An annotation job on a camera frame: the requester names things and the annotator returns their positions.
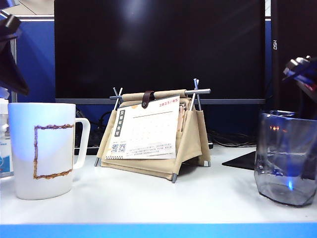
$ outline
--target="qr code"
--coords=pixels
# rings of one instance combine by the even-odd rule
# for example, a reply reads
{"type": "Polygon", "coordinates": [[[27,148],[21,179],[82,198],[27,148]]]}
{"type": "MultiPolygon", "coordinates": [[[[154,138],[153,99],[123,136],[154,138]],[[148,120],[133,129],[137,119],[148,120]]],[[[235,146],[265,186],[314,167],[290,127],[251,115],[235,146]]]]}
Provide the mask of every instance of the qr code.
{"type": "Polygon", "coordinates": [[[120,146],[119,146],[119,152],[124,152],[124,151],[125,151],[125,145],[126,145],[126,144],[120,144],[120,146]]]}
{"type": "Polygon", "coordinates": [[[118,144],[113,144],[111,148],[111,152],[117,152],[118,146],[119,146],[118,144]]]}

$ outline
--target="computer monitor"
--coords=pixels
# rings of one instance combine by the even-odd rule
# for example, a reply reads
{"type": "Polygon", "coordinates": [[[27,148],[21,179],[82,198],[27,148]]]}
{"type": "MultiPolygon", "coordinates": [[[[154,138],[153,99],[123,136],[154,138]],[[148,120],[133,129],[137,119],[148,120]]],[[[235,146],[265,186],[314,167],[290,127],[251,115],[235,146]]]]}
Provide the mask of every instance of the computer monitor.
{"type": "Polygon", "coordinates": [[[210,88],[203,104],[264,103],[264,0],[55,0],[56,101],[210,88]]]}

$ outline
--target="bottle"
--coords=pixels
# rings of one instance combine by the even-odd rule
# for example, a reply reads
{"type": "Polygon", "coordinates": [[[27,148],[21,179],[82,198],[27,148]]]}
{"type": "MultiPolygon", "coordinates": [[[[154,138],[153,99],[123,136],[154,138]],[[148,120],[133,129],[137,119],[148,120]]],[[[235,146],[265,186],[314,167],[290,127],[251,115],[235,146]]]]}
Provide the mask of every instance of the bottle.
{"type": "Polygon", "coordinates": [[[0,178],[13,175],[8,100],[0,98],[0,178]]]}

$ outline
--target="desk calendar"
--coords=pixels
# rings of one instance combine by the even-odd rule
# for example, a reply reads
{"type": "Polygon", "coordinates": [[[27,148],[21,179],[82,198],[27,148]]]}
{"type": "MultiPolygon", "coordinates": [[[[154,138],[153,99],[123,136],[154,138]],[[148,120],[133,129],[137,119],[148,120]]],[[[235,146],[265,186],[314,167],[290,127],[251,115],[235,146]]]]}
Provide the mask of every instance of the desk calendar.
{"type": "Polygon", "coordinates": [[[180,97],[119,108],[106,159],[176,159],[180,97]]]}

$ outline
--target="white desk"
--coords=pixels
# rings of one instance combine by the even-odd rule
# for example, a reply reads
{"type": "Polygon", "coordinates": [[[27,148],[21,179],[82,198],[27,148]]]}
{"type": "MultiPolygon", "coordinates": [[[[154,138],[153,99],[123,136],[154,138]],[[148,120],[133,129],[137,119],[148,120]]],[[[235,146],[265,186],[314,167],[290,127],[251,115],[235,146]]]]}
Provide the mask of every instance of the white desk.
{"type": "Polygon", "coordinates": [[[317,201],[280,205],[259,195],[253,171],[221,165],[254,148],[212,149],[211,167],[183,167],[176,183],[112,168],[87,156],[70,192],[45,200],[16,198],[2,178],[1,224],[317,222],[317,201]]]}

